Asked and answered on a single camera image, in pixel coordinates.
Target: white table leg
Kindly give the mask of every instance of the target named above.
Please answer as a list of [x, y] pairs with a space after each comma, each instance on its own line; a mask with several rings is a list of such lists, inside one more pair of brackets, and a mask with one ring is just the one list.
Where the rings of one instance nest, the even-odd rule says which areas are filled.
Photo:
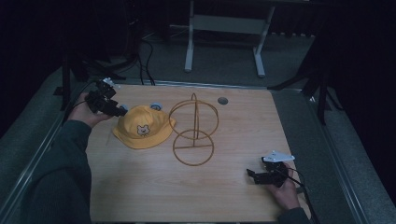
[[194, 53], [194, 1], [190, 0], [190, 26], [189, 26], [189, 45], [187, 46], [186, 63], [184, 65], [184, 71], [190, 72], [192, 70], [192, 57]]
[[260, 43], [257, 47], [253, 48], [254, 60], [256, 62], [256, 67], [257, 67], [257, 75], [259, 77], [265, 76], [261, 53], [262, 53], [262, 46], [264, 45], [265, 37], [267, 37], [268, 29], [270, 28], [271, 19], [274, 15], [274, 11], [275, 11], [275, 7], [271, 7], [268, 12], [267, 20], [262, 27]]

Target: wooden table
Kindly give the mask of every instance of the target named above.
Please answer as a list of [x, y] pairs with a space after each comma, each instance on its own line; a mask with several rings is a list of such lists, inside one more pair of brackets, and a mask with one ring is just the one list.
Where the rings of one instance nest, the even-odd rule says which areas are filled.
[[[87, 148], [92, 168], [92, 220], [264, 222], [274, 221], [282, 213], [266, 188], [255, 185], [246, 171], [263, 172], [261, 157], [272, 150], [290, 153], [269, 91], [122, 85], [113, 99], [130, 108], [159, 102], [169, 113], [193, 93], [219, 112], [219, 127], [211, 135], [214, 155], [203, 165], [188, 166], [177, 160], [175, 132], [156, 147], [131, 149], [112, 133], [118, 118], [93, 129]], [[220, 97], [229, 103], [220, 105]], [[216, 116], [208, 106], [199, 108], [200, 130], [210, 132]], [[193, 114], [188, 108], [172, 117], [177, 120], [177, 130], [191, 128]], [[204, 150], [192, 154], [197, 160], [207, 156]], [[304, 196], [300, 197], [309, 215]]]

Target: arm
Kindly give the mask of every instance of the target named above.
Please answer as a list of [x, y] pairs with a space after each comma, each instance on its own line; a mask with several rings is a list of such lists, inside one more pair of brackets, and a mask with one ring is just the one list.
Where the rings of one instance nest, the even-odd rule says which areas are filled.
[[93, 114], [85, 103], [74, 108], [35, 168], [22, 202], [23, 223], [91, 223], [91, 169], [85, 149], [92, 127], [109, 118]]
[[[293, 176], [293, 171], [289, 169], [289, 176]], [[311, 223], [306, 216], [304, 209], [300, 206], [297, 198], [297, 189], [294, 182], [287, 178], [280, 188], [274, 185], [267, 185], [267, 189], [274, 195], [278, 204], [286, 210], [278, 217], [280, 224], [309, 224]]]

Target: hand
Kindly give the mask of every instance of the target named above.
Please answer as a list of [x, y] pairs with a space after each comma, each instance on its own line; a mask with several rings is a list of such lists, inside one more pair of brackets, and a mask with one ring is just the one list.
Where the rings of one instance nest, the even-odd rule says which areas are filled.
[[109, 116], [107, 114], [92, 113], [88, 104], [86, 102], [84, 102], [85, 97], [87, 95], [88, 95], [88, 93], [82, 93], [78, 97], [77, 105], [73, 108], [68, 119], [80, 120], [80, 121], [88, 124], [88, 126], [90, 126], [91, 128], [93, 128], [100, 121], [112, 118], [112, 116]]
[[[293, 171], [289, 169], [289, 176], [293, 177]], [[282, 206], [286, 210], [290, 210], [292, 208], [300, 207], [300, 203], [297, 198], [297, 189], [294, 185], [294, 182], [287, 178], [285, 183], [280, 188], [277, 188], [275, 185], [266, 185], [267, 189], [274, 195], [277, 203]]]

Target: dark sleeve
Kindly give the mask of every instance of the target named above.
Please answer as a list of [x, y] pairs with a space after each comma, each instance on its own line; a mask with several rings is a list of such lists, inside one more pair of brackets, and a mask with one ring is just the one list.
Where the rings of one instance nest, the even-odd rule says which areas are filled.
[[21, 204], [22, 223], [90, 223], [91, 127], [67, 121], [43, 155]]
[[310, 224], [303, 208], [293, 208], [277, 218], [279, 224]]

